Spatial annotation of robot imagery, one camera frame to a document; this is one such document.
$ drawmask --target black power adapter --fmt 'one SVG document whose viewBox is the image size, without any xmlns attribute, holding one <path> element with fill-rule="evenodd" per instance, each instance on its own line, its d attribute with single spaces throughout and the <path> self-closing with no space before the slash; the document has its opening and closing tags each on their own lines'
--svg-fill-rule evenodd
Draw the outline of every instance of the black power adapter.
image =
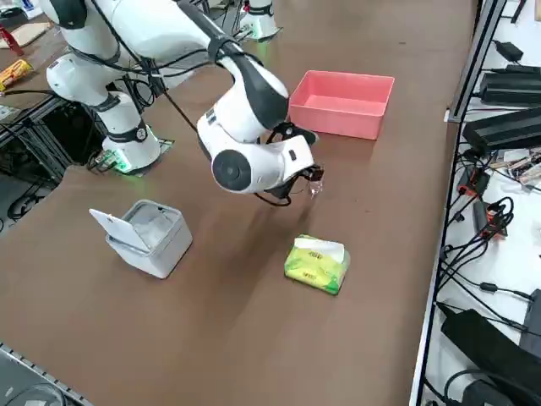
<svg viewBox="0 0 541 406">
<path fill-rule="evenodd" d="M 521 60 L 522 55 L 524 55 L 524 52 L 515 47 L 511 42 L 494 40 L 494 44 L 496 45 L 496 51 L 509 62 L 518 62 Z"/>
</svg>

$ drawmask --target table surface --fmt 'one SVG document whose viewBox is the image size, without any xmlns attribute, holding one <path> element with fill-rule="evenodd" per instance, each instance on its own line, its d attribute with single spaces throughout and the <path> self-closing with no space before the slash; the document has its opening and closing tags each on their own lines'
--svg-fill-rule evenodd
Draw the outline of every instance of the table surface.
<svg viewBox="0 0 541 406">
<path fill-rule="evenodd" d="M 443 116 L 470 42 L 470 0 L 276 4 L 255 52 L 292 91 L 309 69 L 396 77 L 380 139 L 323 134 L 317 199 L 287 209 L 214 183 L 165 99 L 145 113 L 176 141 L 144 178 L 71 168 L 0 243 L 0 338 L 93 404 L 366 404 L 409 398 L 451 159 Z M 196 120 L 229 75 L 171 92 Z M 89 208 L 182 211 L 194 243 L 161 281 L 124 264 Z M 294 238 L 344 243 L 337 297 L 286 279 Z"/>
</svg>

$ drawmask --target pink tray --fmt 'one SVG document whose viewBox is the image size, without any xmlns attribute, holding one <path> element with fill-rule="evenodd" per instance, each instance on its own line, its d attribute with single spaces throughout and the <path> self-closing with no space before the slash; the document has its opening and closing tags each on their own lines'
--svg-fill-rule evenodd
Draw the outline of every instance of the pink tray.
<svg viewBox="0 0 541 406">
<path fill-rule="evenodd" d="M 309 70 L 289 102 L 292 122 L 322 133 L 376 140 L 395 78 Z"/>
</svg>

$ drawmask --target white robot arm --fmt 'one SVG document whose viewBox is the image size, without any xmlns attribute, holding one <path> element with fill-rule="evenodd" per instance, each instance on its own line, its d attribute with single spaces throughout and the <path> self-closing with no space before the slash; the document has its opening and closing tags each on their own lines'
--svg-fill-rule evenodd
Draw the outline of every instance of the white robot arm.
<svg viewBox="0 0 541 406">
<path fill-rule="evenodd" d="M 155 161 L 159 145 L 131 98 L 106 89 L 124 72 L 96 59 L 127 68 L 133 62 L 128 53 L 171 61 L 199 46 L 234 79 L 197 123 L 216 182 L 234 193 L 274 190 L 282 198 L 299 176 L 322 175 L 309 147 L 317 136 L 284 123 L 286 87 L 195 6 L 172 0 L 41 0 L 41 7 L 74 49 L 47 69 L 51 88 L 96 111 L 109 132 L 104 148 L 127 163 L 125 172 Z M 282 141 L 261 145 L 268 130 L 281 132 Z"/>
</svg>

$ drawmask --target white shelf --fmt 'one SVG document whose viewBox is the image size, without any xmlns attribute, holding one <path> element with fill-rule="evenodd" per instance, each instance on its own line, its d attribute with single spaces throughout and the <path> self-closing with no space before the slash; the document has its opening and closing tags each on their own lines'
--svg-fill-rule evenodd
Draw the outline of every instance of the white shelf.
<svg viewBox="0 0 541 406">
<path fill-rule="evenodd" d="M 502 15 L 512 16 L 518 2 L 509 1 Z M 524 52 L 521 64 L 541 66 L 541 23 L 533 19 L 533 0 L 527 0 L 518 21 L 515 25 L 509 19 L 501 19 L 495 32 L 494 39 L 502 42 L 510 41 Z M 484 69 L 504 68 L 508 62 L 495 50 L 494 45 L 489 48 L 484 61 Z M 473 98 L 469 108 L 491 108 L 482 105 L 478 99 Z M 470 112 L 467 121 L 490 117 L 507 112 Z M 462 170 L 456 177 L 460 178 Z M 457 196 L 456 187 L 451 201 Z M 489 187 L 484 193 L 487 202 L 496 201 L 504 196 L 510 196 L 515 203 L 514 219 L 508 227 L 509 236 L 505 240 L 491 241 L 485 255 L 471 262 L 461 269 L 461 273 L 475 282 L 496 283 L 500 288 L 512 288 L 530 294 L 536 288 L 541 288 L 541 193 L 533 191 L 530 194 L 521 192 L 521 186 L 499 174 L 494 174 Z M 453 209 L 450 216 L 460 209 L 468 200 L 462 197 Z M 473 226 L 472 206 L 469 206 L 463 215 L 464 222 L 454 222 L 448 228 L 445 244 L 465 244 L 475 234 Z M 495 308 L 505 317 L 519 323 L 524 322 L 527 301 L 515 295 L 496 293 L 488 294 L 480 289 L 464 283 L 488 305 Z M 481 315 L 495 318 L 482 305 L 468 296 L 454 282 L 448 282 L 438 295 L 438 300 L 449 305 L 463 309 L 475 309 Z M 455 347 L 441 331 L 441 324 L 445 317 L 439 310 L 435 311 L 434 327 L 430 337 L 429 357 L 426 369 L 426 378 L 440 392 L 443 392 L 445 383 L 451 375 L 459 370 L 474 367 L 462 352 Z M 513 342 L 518 343 L 520 332 L 500 323 L 492 323 Z M 451 387 L 450 396 L 460 400 L 464 388 L 473 381 L 470 376 L 462 376 Z M 437 400 L 437 398 L 424 388 L 424 401 Z"/>
</svg>

